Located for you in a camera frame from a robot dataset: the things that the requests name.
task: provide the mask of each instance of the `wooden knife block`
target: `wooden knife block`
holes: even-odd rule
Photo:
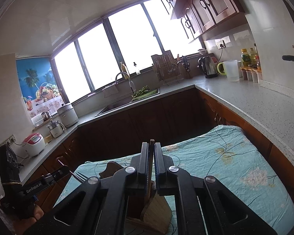
[[[108,162],[100,173],[101,178],[113,176],[123,167],[116,162]],[[129,196],[126,222],[146,231],[166,234],[172,218],[172,210],[164,196],[157,194],[155,182],[151,181],[149,200],[146,197]]]

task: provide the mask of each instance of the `fork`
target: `fork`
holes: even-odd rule
[[[84,174],[82,174],[82,173],[80,173],[80,172],[77,172],[77,174],[74,174],[74,173],[72,172],[72,175],[73,175],[73,177],[74,177],[77,181],[79,181],[80,183],[83,183],[84,181],[86,181],[86,180],[89,179],[89,177],[85,176]]]
[[[77,172],[77,174],[74,174],[72,171],[69,170],[69,172],[71,173],[71,175],[80,183],[83,183],[84,181],[88,180],[89,178],[87,176],[85,176],[84,174]]]

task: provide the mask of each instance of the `plastic pitcher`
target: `plastic pitcher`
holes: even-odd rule
[[[224,72],[220,71],[220,64],[223,64]],[[240,80],[239,69],[237,67],[237,60],[221,62],[217,65],[217,69],[221,75],[226,75],[228,80],[231,82],[236,82]]]

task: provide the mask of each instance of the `red and white rice cooker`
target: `red and white rice cooker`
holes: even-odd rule
[[[45,140],[38,132],[28,135],[22,142],[22,147],[29,156],[38,155],[45,146]]]
[[[58,109],[58,115],[61,119],[62,124],[68,128],[78,122],[78,117],[75,113],[72,104],[62,104],[62,107]]]

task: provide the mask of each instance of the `dish drying rack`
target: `dish drying rack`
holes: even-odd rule
[[[183,79],[181,70],[170,50],[163,55],[153,55],[151,58],[154,62],[152,68],[159,81],[164,81],[168,85]]]

